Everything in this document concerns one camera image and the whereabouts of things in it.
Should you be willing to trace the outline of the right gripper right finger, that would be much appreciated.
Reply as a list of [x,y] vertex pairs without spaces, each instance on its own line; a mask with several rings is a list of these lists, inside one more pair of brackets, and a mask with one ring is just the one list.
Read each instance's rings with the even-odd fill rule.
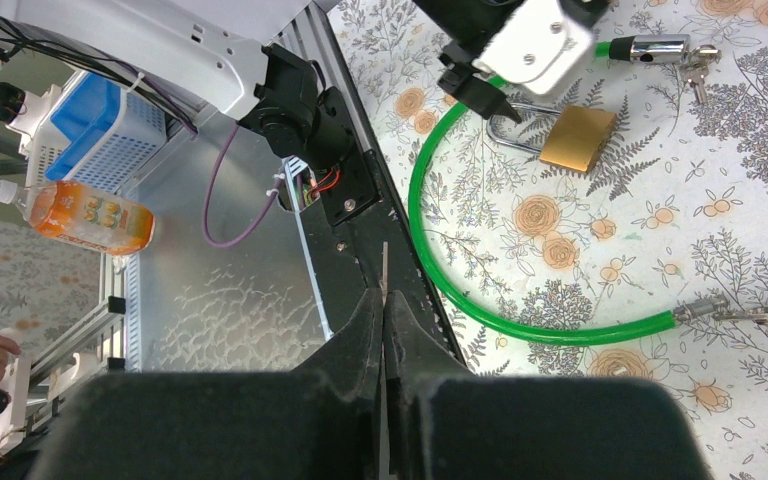
[[670,395],[639,378],[472,374],[399,291],[383,314],[400,479],[706,479]]

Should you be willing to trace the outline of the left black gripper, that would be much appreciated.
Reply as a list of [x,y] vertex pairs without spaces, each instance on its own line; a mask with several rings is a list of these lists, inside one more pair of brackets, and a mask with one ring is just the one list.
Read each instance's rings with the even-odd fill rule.
[[478,57],[515,9],[528,5],[529,1],[414,0],[413,3],[450,37],[439,55],[446,66],[438,80],[441,89],[485,120],[503,116],[521,123],[522,117],[507,96],[465,65]]

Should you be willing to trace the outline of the green cable lock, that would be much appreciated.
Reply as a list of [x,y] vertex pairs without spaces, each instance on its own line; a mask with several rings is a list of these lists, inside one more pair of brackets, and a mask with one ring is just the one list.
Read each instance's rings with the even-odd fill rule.
[[[620,343],[728,313],[722,294],[668,304],[642,273],[643,231],[673,228],[676,197],[656,202],[636,223],[622,209],[632,187],[658,164],[646,149],[654,127],[636,127],[628,97],[610,100],[603,79],[578,79],[567,105],[618,115],[588,173],[541,162],[496,143],[486,121],[454,105],[429,132],[409,186],[411,232],[435,286],[464,315],[521,340],[563,347]],[[519,110],[493,120],[508,140],[540,147],[556,118]]]

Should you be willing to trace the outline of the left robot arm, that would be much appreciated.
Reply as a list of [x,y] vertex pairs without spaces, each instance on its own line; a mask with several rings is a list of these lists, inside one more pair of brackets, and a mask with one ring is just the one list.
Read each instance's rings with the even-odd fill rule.
[[[360,152],[312,64],[273,41],[279,1],[0,1],[5,22],[111,55],[203,99],[281,157],[327,171]],[[483,117],[517,118],[490,75],[549,94],[593,56],[606,1],[422,1],[448,36],[439,85]]]

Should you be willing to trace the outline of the brass padlock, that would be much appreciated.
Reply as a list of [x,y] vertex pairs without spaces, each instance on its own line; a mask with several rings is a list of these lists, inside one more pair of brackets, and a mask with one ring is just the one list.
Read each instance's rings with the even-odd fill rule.
[[494,129],[493,117],[486,121],[485,130],[489,138],[503,146],[537,155],[545,164],[578,173],[588,173],[592,170],[610,140],[618,120],[616,113],[578,105],[567,105],[562,110],[556,110],[514,103],[513,108],[556,118],[543,144],[535,147],[503,138]]

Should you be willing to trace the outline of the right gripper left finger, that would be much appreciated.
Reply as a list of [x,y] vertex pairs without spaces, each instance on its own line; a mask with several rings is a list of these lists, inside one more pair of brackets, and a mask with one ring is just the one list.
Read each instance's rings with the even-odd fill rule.
[[383,299],[289,371],[113,373],[68,400],[34,479],[374,479]]

